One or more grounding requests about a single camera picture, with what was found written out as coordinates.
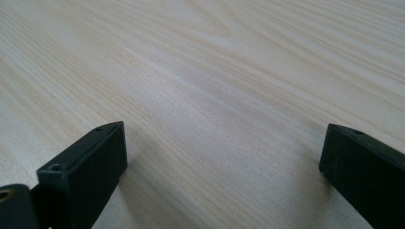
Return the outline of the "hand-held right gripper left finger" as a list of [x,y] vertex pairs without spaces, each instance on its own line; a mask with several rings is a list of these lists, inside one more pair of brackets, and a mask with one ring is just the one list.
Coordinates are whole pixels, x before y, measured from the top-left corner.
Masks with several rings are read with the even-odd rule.
[[124,123],[94,128],[37,170],[35,210],[45,229],[91,229],[126,170]]

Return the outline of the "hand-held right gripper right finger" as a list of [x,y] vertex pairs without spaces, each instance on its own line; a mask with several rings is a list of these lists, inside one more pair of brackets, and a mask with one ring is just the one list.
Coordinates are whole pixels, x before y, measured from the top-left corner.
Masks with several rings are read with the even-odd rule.
[[404,154],[360,131],[331,124],[319,170],[373,229],[405,229]]

